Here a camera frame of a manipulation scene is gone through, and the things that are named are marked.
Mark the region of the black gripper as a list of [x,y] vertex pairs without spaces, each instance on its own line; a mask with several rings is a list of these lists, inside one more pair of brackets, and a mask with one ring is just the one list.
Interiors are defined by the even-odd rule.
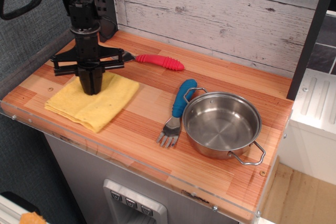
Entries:
[[75,34],[74,47],[52,56],[51,61],[56,76],[74,74],[84,93],[94,95],[101,91],[105,70],[124,67],[123,53],[123,49],[99,45],[97,34]]

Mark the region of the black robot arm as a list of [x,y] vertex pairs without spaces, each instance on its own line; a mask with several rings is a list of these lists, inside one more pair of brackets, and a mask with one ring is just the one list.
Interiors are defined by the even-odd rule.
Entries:
[[63,3],[71,19],[75,46],[51,57],[54,73],[56,76],[75,74],[84,93],[98,94],[105,70],[124,66],[123,49],[99,45],[105,0],[63,0]]

